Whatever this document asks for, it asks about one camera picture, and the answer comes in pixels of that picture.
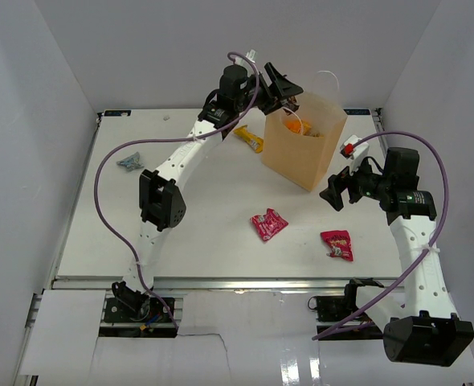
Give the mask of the orange yellow snack bag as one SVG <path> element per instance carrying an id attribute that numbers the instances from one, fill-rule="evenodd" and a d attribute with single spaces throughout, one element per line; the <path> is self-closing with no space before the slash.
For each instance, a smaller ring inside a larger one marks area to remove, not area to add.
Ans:
<path id="1" fill-rule="evenodd" d="M 301 134 L 304 136 L 322 138 L 324 134 L 316 130 L 308 121 L 299 119 L 285 119 L 284 126 L 292 133 Z"/>

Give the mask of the red chips snack packet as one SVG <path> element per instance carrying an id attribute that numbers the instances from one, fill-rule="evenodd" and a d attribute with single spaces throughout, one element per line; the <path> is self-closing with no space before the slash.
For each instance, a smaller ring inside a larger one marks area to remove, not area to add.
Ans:
<path id="1" fill-rule="evenodd" d="M 323 243 L 328 247 L 327 255 L 353 262 L 353 249 L 350 235 L 346 230 L 333 230 L 321 233 Z"/>

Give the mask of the pink red snack packet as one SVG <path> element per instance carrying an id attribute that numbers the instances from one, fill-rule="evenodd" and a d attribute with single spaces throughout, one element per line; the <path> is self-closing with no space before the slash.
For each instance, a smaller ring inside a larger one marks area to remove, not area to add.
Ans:
<path id="1" fill-rule="evenodd" d="M 288 226 L 288 221 L 272 208 L 268 208 L 263 215 L 251 217 L 250 221 L 263 242 L 269 241 Z"/>

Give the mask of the silver blue snack wrapper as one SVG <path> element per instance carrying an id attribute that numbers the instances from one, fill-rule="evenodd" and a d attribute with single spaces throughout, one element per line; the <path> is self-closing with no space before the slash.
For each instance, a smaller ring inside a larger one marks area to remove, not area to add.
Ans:
<path id="1" fill-rule="evenodd" d="M 116 165 L 128 172 L 144 168 L 144 164 L 141 161 L 141 155 L 139 152 L 135 152 L 134 154 L 117 161 Z"/>

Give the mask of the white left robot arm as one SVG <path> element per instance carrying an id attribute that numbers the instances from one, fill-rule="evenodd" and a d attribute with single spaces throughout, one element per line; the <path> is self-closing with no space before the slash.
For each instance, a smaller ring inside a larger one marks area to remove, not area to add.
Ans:
<path id="1" fill-rule="evenodd" d="M 170 230 L 186 214 L 182 190 L 195 168 L 231 132 L 236 118 L 247 107 L 264 115 L 281 108 L 297 111 L 296 96 L 303 92 L 270 63 L 264 74 L 248 74 L 238 64 L 224 68 L 219 86 L 209 93 L 197 121 L 180 145 L 155 170 L 143 170 L 139 177 L 138 203 L 141 210 L 138 262 L 112 292 L 122 311 L 133 321 L 150 314 L 148 290 L 153 288 L 154 269 Z"/>

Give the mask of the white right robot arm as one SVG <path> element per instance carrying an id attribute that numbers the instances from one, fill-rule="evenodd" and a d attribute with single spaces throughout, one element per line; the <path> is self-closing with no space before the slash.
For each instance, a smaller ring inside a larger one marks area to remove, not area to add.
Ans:
<path id="1" fill-rule="evenodd" d="M 374 279 L 352 279 L 345 287 L 346 320 L 367 316 L 382 332 L 386 357 L 392 362 L 450 367 L 474 339 L 472 323 L 461 319 L 447 292 L 433 236 L 437 212 L 431 193 L 418 189 L 419 153 L 390 148 L 384 167 L 374 173 L 365 144 L 343 146 L 350 164 L 328 180 L 320 193 L 334 209 L 363 197 L 378 201 L 394 237 L 405 302 L 398 304 Z"/>

